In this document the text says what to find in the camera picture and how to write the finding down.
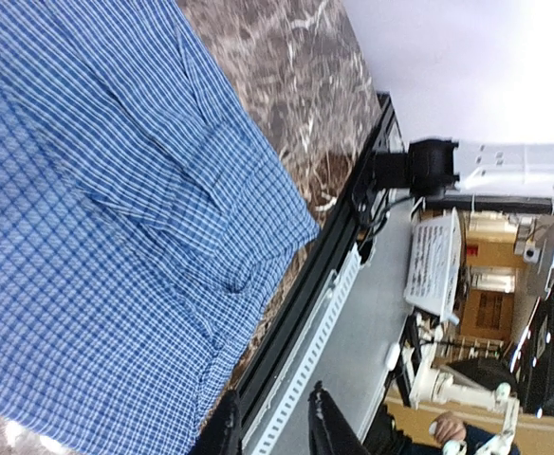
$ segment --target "white plastic part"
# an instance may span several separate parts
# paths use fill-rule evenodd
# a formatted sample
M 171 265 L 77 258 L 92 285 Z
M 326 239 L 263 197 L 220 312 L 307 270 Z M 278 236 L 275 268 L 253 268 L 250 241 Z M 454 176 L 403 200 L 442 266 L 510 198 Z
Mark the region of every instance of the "white plastic part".
M 496 395 L 496 401 L 505 401 L 511 396 L 511 386 L 509 383 L 504 382 L 496 389 L 494 393 Z
M 460 142 L 459 193 L 554 198 L 554 144 Z
M 411 346 L 403 346 L 403 348 L 401 348 L 401 361 L 403 362 L 405 373 L 408 374 L 410 378 L 415 376 L 414 365 L 412 365 L 413 353 L 414 348 Z
M 26 429 L 18 424 L 14 420 L 9 420 L 5 425 L 5 439 L 7 440 L 8 446 L 14 448 L 18 438 L 24 434 Z
M 456 210 L 419 223 L 404 297 L 412 305 L 447 320 L 454 308 L 460 267 L 460 222 Z
M 467 443 L 458 442 L 458 441 L 448 441 L 444 448 L 442 448 L 441 453 L 444 455 L 466 455 L 467 454 Z
M 399 354 L 401 354 L 401 347 L 399 346 L 399 343 L 393 343 L 389 348 L 389 352 L 387 353 L 387 357 L 384 361 L 384 364 L 389 372 L 395 369 L 397 360 L 399 359 Z
M 43 447 L 55 455 L 66 455 L 70 451 L 58 441 L 48 438 L 47 436 L 39 436 L 39 442 Z
M 454 313 L 450 313 L 448 315 L 448 321 L 451 322 L 454 325 L 460 324 L 460 318 L 457 315 L 455 315 Z
M 412 385 L 410 402 L 412 408 L 417 410 L 422 401 L 435 401 L 434 389 L 439 378 L 439 371 L 433 368 L 423 368 L 422 364 L 418 369 L 418 375 Z

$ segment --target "gray panel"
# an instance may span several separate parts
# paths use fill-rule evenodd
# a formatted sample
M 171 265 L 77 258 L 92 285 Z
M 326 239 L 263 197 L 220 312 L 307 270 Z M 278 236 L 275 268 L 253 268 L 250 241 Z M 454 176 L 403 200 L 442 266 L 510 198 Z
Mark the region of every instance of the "gray panel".
M 401 338 L 411 307 L 403 300 L 412 204 L 401 204 L 376 240 L 372 262 L 361 270 L 323 355 L 272 454 L 308 453 L 307 394 L 322 380 L 362 439 L 384 394 L 389 347 Z
M 541 256 L 538 263 L 530 264 L 526 270 L 527 293 L 547 299 L 554 283 L 554 222 L 547 227 L 545 234 L 537 238 L 536 246 L 541 250 Z

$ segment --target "black metal frame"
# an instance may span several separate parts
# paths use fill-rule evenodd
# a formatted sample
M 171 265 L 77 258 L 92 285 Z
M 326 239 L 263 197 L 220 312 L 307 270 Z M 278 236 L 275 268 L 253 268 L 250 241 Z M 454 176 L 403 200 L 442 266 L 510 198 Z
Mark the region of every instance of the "black metal frame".
M 403 337 L 410 343 L 410 347 L 413 348 L 412 352 L 412 366 L 414 373 L 418 373 L 420 368 L 420 362 L 422 361 L 422 351 L 420 349 L 420 337 L 418 336 L 418 326 L 416 325 L 416 314 L 410 315 L 406 319 L 406 325 L 403 329 Z
M 360 158 L 286 301 L 237 384 L 244 433 L 248 431 L 283 368 L 330 271 L 340 270 L 347 252 L 357 240 L 360 226 L 351 202 L 352 190 L 373 152 L 378 149 L 384 152 L 389 133 L 397 124 L 390 96 L 378 94 L 378 98 L 382 108 L 379 121 L 366 140 Z
M 493 210 L 505 213 L 554 214 L 554 199 L 538 197 L 467 196 L 447 194 L 442 199 L 427 199 L 427 209 Z

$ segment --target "person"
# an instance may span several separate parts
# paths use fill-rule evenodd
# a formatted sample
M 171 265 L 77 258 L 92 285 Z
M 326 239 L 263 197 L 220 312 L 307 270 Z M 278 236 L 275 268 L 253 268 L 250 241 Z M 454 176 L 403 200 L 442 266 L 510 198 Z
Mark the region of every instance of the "person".
M 449 441 L 465 441 L 467 455 L 474 455 L 475 451 L 489 441 L 493 434 L 472 425 L 466 424 L 452 412 L 445 412 L 435 419 L 434 438 L 438 444 L 444 446 Z M 400 455 L 440 455 L 441 449 L 434 446 L 425 446 L 409 441 Z M 509 455 L 521 455 L 516 445 L 511 447 Z

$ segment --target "black cable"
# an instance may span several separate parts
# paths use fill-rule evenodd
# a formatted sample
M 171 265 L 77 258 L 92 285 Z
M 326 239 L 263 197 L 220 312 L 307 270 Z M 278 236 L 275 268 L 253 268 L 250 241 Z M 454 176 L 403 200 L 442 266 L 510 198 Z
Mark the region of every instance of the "black cable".
M 374 240 L 374 238 L 384 229 L 384 227 L 387 225 L 387 221 L 389 221 L 389 214 L 391 212 L 391 209 L 399 204 L 402 204 L 406 201 L 410 201 L 414 199 L 412 195 L 405 196 L 397 201 L 392 202 L 391 204 L 386 204 L 382 210 L 377 209 L 377 214 L 372 220 L 372 223 L 370 224 L 370 227 L 368 228 L 367 234 L 363 241 L 361 242 L 360 246 L 364 246 L 367 242 Z
M 376 207 L 376 213 L 374 215 L 374 218 L 372 219 L 372 222 L 370 223 L 370 226 L 372 226 L 372 224 L 376 221 L 382 211 L 387 207 L 389 207 L 389 190 L 385 190 L 384 194 L 380 198 L 379 205 Z
M 423 208 L 424 204 L 422 202 L 420 202 L 421 199 L 425 199 L 425 201 L 426 201 L 426 198 L 423 196 L 415 202 L 414 206 L 412 207 L 412 212 L 410 213 L 410 219 L 411 220 L 414 220 L 414 217 L 418 213 L 419 210 L 424 209 Z

